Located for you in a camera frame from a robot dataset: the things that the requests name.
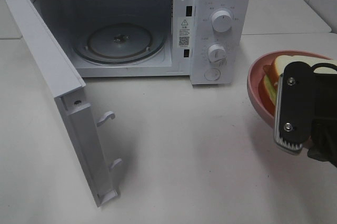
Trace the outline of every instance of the open microwave door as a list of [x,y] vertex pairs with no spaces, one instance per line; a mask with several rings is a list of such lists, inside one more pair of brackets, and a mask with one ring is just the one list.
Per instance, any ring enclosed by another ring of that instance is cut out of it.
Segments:
[[31,0],[5,0],[22,38],[31,51],[54,97],[97,206],[117,197],[112,174],[121,159],[107,164],[97,127],[113,112],[96,121],[87,101],[85,83],[40,17]]

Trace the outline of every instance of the table surface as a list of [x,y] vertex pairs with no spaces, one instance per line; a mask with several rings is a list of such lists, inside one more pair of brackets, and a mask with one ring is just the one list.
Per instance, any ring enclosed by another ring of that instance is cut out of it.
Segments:
[[[0,0],[0,39],[20,38]],[[250,0],[243,34],[327,33],[330,27],[304,0]]]
[[337,171],[291,156],[252,107],[249,66],[264,53],[337,58],[336,34],[246,35],[234,81],[87,79],[106,158],[124,159],[121,197],[96,208],[57,108],[22,40],[0,40],[2,223],[335,223]]

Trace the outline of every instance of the white microwave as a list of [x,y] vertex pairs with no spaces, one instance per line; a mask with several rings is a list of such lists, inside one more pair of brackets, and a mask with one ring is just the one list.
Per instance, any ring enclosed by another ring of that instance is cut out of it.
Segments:
[[5,0],[60,111],[97,206],[117,197],[83,77],[233,76],[249,0]]

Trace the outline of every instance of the bowl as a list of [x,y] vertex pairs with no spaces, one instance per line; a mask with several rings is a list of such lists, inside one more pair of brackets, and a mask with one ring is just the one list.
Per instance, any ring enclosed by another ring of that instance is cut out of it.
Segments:
[[263,106],[261,99],[260,99],[259,91],[257,88],[258,88],[258,85],[261,79],[265,75],[262,67],[264,65],[270,65],[275,58],[281,55],[289,55],[289,56],[300,55],[300,56],[330,59],[328,57],[325,57],[325,56],[322,56],[316,53],[304,52],[302,50],[278,50],[276,52],[270,52],[270,53],[264,54],[252,64],[251,68],[249,69],[248,78],[247,78],[248,96],[256,112],[272,128],[274,127],[274,116],[270,114]]

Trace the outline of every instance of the sticker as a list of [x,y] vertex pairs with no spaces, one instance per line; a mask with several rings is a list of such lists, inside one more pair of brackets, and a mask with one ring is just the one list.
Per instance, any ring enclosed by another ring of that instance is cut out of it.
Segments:
[[193,35],[194,17],[178,17],[177,20],[177,47],[190,48]]

